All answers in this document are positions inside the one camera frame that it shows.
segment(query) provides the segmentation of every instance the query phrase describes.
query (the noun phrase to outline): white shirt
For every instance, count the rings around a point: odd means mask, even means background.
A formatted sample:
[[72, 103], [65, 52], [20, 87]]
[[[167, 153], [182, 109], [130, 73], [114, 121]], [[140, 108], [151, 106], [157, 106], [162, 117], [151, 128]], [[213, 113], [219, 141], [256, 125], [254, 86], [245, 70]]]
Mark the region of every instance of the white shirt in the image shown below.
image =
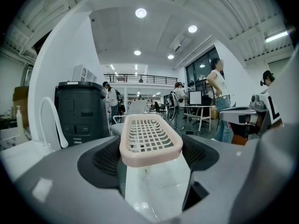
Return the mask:
[[212, 70], [212, 72], [214, 72], [217, 76], [215, 78], [215, 82], [217, 84], [217, 86], [221, 89], [222, 91], [222, 95], [221, 96], [226, 96], [229, 95], [228, 89], [226, 87], [226, 82], [225, 79], [223, 78], [222, 74], [220, 74], [220, 72], [218, 70]]
[[114, 88], [111, 88], [110, 91], [107, 90], [107, 102], [111, 106], [116, 106], [118, 105], [118, 100], [116, 96], [116, 91]]
[[[175, 88], [175, 89], [173, 90], [173, 92], [176, 94], [177, 100], [179, 100], [179, 99], [185, 97], [185, 92], [184, 92], [183, 88], [179, 88], [179, 87], [177, 87], [177, 88]], [[179, 107], [185, 107], [185, 100], [183, 100], [182, 103], [180, 103], [180, 102], [178, 101], [178, 106], [179, 106]]]

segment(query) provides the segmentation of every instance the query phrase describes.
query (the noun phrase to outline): black metal railing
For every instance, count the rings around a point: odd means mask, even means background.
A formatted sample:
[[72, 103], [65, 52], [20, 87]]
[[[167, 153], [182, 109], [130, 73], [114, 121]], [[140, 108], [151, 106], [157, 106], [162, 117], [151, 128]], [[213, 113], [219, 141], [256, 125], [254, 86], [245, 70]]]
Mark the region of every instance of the black metal railing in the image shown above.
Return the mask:
[[108, 82], [139, 82], [139, 83], [155, 83], [155, 84], [171, 84], [174, 85], [178, 78], [160, 77], [148, 75], [133, 75], [133, 74], [105, 74], [105, 80]]

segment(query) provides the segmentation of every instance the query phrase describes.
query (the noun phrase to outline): monitor screen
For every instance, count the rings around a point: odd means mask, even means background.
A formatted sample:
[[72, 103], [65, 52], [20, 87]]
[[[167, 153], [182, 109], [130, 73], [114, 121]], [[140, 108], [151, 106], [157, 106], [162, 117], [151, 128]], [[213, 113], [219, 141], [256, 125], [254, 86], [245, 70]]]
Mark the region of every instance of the monitor screen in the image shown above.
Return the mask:
[[189, 104], [190, 105], [201, 105], [201, 91], [190, 91], [189, 92]]

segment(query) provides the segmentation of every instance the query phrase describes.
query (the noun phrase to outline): pink plastic basket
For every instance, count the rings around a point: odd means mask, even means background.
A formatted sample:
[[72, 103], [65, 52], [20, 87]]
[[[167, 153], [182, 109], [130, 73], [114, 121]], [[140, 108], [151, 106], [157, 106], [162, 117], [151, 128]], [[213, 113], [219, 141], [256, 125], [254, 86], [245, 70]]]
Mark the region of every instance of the pink plastic basket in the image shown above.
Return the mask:
[[121, 133], [121, 159], [127, 166], [144, 167], [179, 157], [182, 138], [157, 114], [132, 114]]

